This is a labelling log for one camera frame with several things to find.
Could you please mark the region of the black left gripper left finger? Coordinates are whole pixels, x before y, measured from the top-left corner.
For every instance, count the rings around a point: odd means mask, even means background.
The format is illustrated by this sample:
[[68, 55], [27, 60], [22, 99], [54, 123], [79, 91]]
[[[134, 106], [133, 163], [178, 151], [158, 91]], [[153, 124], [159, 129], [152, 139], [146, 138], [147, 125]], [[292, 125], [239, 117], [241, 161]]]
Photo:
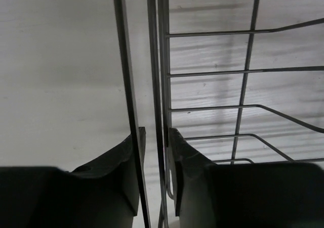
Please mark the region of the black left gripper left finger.
[[1, 227], [131, 227], [139, 198], [130, 136], [71, 172], [1, 168]]

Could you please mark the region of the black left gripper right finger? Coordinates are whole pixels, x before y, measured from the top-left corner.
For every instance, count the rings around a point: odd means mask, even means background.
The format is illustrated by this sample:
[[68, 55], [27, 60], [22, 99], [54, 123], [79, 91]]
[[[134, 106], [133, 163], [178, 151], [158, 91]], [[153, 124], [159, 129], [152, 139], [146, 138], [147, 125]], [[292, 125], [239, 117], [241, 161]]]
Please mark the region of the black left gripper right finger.
[[169, 131], [181, 227], [323, 227], [323, 169], [313, 163], [219, 165]]

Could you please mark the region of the metal wire dish rack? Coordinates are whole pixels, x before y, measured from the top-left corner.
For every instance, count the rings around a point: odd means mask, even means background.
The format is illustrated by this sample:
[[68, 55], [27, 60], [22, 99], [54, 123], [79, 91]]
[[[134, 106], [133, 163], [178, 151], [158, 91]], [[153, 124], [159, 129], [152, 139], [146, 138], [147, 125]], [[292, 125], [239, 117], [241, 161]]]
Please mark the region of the metal wire dish rack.
[[[158, 227], [175, 197], [170, 128], [229, 140], [219, 164], [323, 166], [323, 0], [145, 0], [161, 182]], [[125, 0], [128, 12], [139, 0]]]

